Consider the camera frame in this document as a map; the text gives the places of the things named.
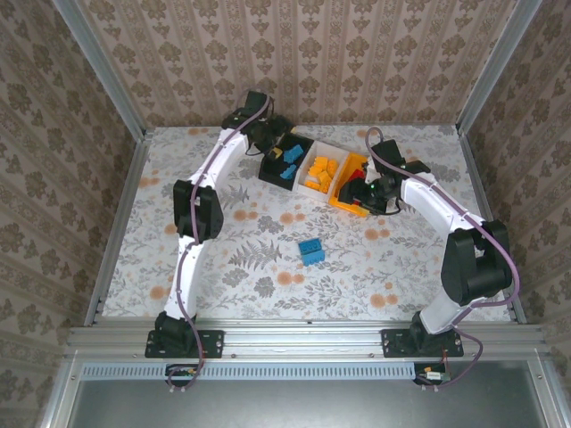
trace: orange toy block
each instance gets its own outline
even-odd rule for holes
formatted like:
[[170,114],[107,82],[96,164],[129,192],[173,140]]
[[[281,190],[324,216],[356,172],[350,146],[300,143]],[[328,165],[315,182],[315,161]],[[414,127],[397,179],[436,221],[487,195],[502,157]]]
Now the orange toy block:
[[322,193],[327,193],[327,192],[329,192],[329,186],[331,186],[331,178],[329,178],[328,180],[321,183],[321,186],[319,187],[319,191]]
[[335,159],[330,159],[329,162],[327,163],[327,173],[331,178],[333,178],[333,176],[335,175],[338,166],[339,164]]
[[319,183],[316,183],[315,181],[305,180],[305,186],[313,190],[320,190]]
[[318,156],[313,161],[313,165],[321,165],[321,166],[323,166],[323,168],[326,168],[327,162],[328,162],[328,159],[325,156]]
[[323,168],[313,165],[307,173],[312,177],[317,177],[321,172],[323,172]]
[[329,176],[327,171],[322,171],[318,174],[318,180],[321,184],[323,184],[326,181],[331,181],[331,177]]

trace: patterned table surface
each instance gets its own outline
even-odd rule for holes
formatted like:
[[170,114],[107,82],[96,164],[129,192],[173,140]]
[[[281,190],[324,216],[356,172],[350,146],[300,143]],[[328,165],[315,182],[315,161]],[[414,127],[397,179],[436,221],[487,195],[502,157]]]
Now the patterned table surface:
[[[366,128],[298,127],[302,136],[366,153]],[[442,186],[478,212],[453,126],[390,126],[407,160],[426,163]],[[120,249],[103,315],[156,316],[177,260],[172,185],[203,162],[219,128],[158,128]],[[211,318],[409,320],[442,287],[444,242],[411,207],[358,218],[264,183],[244,158],[219,191],[225,224],[202,266],[198,315]],[[326,261],[304,267],[297,243],[318,237]],[[508,321],[504,308],[469,319]]]

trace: orange container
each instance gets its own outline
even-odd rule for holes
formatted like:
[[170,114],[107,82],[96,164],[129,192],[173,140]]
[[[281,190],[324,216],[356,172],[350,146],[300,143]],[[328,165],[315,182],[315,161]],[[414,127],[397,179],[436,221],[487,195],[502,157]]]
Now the orange container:
[[333,194],[329,199],[329,203],[331,205],[337,208],[341,208],[342,210],[352,212],[353,214],[357,214],[359,217],[366,217],[368,215],[368,210],[361,208],[359,205],[339,202],[337,199],[339,197],[339,191],[341,190],[341,187],[347,183],[347,180],[349,180],[349,177],[351,177],[353,172],[355,172],[355,169],[362,169],[363,163],[366,162],[367,158],[365,156],[357,153],[349,153],[349,156],[347,156],[347,160],[343,165],[343,169],[341,170],[341,174],[335,183]]

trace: black container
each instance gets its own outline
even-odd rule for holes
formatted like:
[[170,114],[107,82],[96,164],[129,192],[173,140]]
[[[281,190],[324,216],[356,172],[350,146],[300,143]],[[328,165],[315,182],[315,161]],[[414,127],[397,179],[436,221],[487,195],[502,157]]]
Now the black container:
[[[286,134],[282,141],[277,145],[277,148],[286,152],[290,149],[293,149],[296,145],[300,145],[303,149],[303,154],[297,158],[293,164],[291,164],[295,165],[297,169],[299,169],[312,144],[313,140],[305,138],[304,136]],[[294,187],[295,174],[297,174],[297,169],[295,170],[294,177],[291,180],[285,180],[279,176],[289,166],[289,163],[284,162],[283,154],[274,161],[271,160],[268,156],[264,156],[264,159],[261,160],[260,174],[258,174],[258,178],[260,180],[271,183],[272,185],[279,185],[286,190],[292,190]]]

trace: blue toy block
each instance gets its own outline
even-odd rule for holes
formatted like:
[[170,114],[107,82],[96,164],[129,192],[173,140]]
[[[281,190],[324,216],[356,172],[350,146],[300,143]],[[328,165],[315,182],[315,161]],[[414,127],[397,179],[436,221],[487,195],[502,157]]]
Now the blue toy block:
[[295,165],[290,165],[279,176],[282,177],[284,180],[291,180],[292,178],[294,178],[294,172],[296,169],[297,167]]
[[303,155],[302,147],[299,144],[295,145],[290,150],[284,152],[284,162],[294,163],[301,155]]
[[321,250],[321,241],[319,238],[303,241],[302,243],[298,243],[298,245],[300,246],[300,252],[302,253],[302,256],[309,254],[310,252]]
[[309,254],[302,255],[303,265],[309,266],[320,261],[325,260],[325,252],[323,250],[310,252]]

